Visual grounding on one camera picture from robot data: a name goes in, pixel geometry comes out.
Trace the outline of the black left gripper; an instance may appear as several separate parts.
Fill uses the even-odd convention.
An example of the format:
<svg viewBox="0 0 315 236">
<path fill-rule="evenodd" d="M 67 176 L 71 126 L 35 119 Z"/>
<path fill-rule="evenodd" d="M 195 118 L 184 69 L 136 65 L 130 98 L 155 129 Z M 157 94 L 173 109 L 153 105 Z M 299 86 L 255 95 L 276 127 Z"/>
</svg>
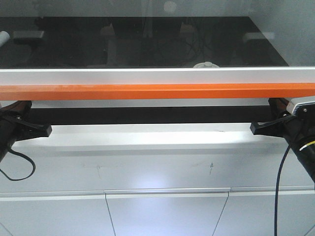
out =
<svg viewBox="0 0 315 236">
<path fill-rule="evenodd" d="M 16 101 L 0 109 L 1 161 L 16 141 L 49 137 L 52 133 L 51 125 L 33 124 L 23 120 L 29 114 L 31 107 L 31 101 Z"/>
</svg>

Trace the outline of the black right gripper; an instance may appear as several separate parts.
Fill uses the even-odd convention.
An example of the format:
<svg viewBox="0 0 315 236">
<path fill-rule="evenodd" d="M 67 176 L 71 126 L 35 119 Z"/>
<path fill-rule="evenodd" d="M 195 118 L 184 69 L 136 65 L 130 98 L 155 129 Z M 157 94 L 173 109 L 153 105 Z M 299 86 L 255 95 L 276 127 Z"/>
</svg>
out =
<svg viewBox="0 0 315 236">
<path fill-rule="evenodd" d="M 315 119 L 301 119 L 287 111 L 289 101 L 285 98 L 269 98 L 271 121 L 252 122 L 250 130 L 254 135 L 282 136 L 288 143 L 286 152 L 315 151 Z"/>
</svg>

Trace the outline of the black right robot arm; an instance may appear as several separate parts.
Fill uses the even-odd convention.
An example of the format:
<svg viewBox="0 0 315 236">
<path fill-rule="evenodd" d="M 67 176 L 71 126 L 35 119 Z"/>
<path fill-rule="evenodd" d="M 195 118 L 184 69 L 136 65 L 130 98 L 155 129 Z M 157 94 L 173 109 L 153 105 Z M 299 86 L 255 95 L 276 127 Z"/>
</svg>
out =
<svg viewBox="0 0 315 236">
<path fill-rule="evenodd" d="M 272 121 L 251 123 L 254 135 L 284 138 L 312 180 L 315 179 L 315 97 L 269 98 Z"/>
</svg>

